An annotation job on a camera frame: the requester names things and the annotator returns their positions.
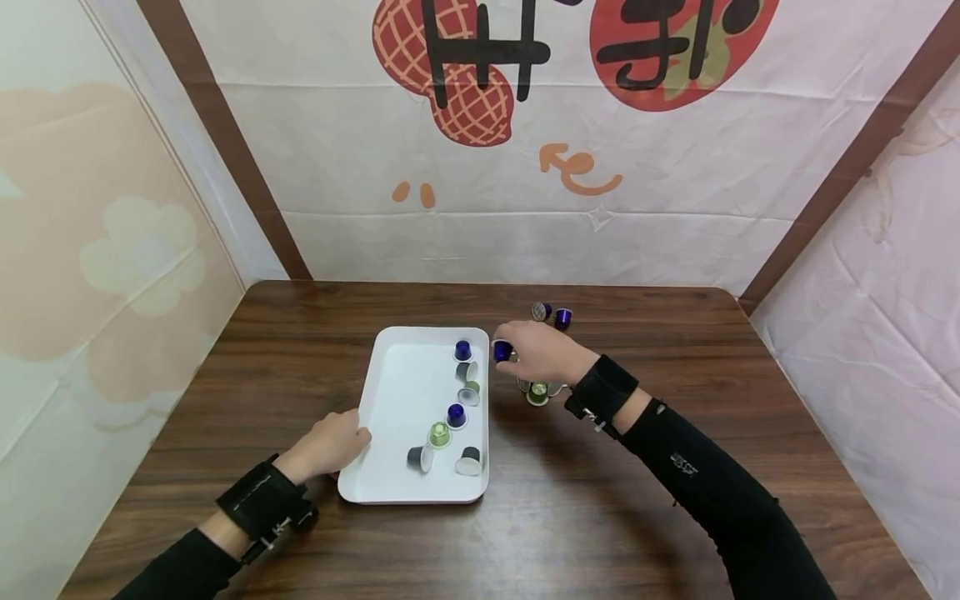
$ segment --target white tray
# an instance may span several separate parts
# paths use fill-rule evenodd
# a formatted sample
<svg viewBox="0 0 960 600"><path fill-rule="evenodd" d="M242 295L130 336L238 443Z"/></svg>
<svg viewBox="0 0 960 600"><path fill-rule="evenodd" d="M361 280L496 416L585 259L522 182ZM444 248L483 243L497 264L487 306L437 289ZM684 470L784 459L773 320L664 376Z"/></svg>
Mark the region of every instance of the white tray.
<svg viewBox="0 0 960 600"><path fill-rule="evenodd" d="M427 443L430 425L444 420L464 387L453 356L460 340L470 342L470 360L480 368L480 405L466 407L467 425L451 432L453 441L434 451L433 467L423 474L407 467L407 450ZM490 482L489 352L490 337L474 327L381 331L360 398L360 425L370 429L373 441L340 473L340 495L359 504L466 504L479 499ZM469 445L480 449L478 477L454 470Z"/></svg>

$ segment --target wooden table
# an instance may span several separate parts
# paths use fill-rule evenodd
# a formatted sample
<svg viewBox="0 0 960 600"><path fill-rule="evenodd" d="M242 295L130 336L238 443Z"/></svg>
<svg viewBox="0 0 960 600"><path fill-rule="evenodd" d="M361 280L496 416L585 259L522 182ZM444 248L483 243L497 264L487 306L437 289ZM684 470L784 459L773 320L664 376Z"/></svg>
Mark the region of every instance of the wooden table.
<svg viewBox="0 0 960 600"><path fill-rule="evenodd" d="M750 323L712 289L269 282L254 286L74 573L107 598L255 463L356 406L390 325L497 324L537 300L746 467L841 598L926 598ZM364 507L321 482L317 528L236 598L730 598L707 535L643 464L492 373L491 482L471 506Z"/></svg>

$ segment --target hand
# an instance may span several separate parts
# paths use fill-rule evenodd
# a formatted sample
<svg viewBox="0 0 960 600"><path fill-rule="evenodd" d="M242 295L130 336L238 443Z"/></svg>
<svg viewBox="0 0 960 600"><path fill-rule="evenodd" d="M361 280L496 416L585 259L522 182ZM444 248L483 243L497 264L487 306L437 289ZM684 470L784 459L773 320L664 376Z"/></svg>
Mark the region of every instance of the hand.
<svg viewBox="0 0 960 600"><path fill-rule="evenodd" d="M330 413L276 459L276 468L296 485L345 468L371 440L370 430L359 425L356 409Z"/></svg>
<svg viewBox="0 0 960 600"><path fill-rule="evenodd" d="M493 337L510 342L520 358L518 363L497 363L496 369L527 381L573 386L600 358L550 325L534 321L503 324Z"/></svg>

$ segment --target purple coffee capsule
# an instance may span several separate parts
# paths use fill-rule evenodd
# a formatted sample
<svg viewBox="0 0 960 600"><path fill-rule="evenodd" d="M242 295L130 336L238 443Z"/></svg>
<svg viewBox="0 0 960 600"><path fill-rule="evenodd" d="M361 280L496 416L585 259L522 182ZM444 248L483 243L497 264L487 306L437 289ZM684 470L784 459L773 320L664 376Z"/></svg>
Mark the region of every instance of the purple coffee capsule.
<svg viewBox="0 0 960 600"><path fill-rule="evenodd" d="M514 352L514 347L506 340L493 340L493 360L502 363L510 360L510 355Z"/></svg>
<svg viewBox="0 0 960 600"><path fill-rule="evenodd" d="M530 307L530 314L533 315L534 321L546 321L553 314L553 306L537 302Z"/></svg>
<svg viewBox="0 0 960 600"><path fill-rule="evenodd" d="M460 340L457 342L457 347L455 350L453 350L453 357L462 363L466 363L471 356L470 342L467 340Z"/></svg>
<svg viewBox="0 0 960 600"><path fill-rule="evenodd" d="M554 319L553 326L557 327L560 331L566 331L566 329L570 327L570 320L572 318L572 311L561 308L557 311L557 317Z"/></svg>
<svg viewBox="0 0 960 600"><path fill-rule="evenodd" d="M467 424L467 411L463 404L450 404L446 409L446 426L454 431L463 429Z"/></svg>

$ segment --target black sleeve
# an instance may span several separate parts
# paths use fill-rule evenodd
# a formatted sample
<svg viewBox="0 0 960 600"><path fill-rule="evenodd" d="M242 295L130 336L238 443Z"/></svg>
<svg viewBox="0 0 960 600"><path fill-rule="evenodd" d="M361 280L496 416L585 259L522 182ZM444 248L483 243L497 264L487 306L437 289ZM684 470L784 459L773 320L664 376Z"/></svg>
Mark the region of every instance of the black sleeve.
<svg viewBox="0 0 960 600"><path fill-rule="evenodd" d="M777 499L668 406L652 400L620 442L707 530L736 600L836 598Z"/></svg>
<svg viewBox="0 0 960 600"><path fill-rule="evenodd" d="M212 600L240 563L194 529L156 557L114 600Z"/></svg>

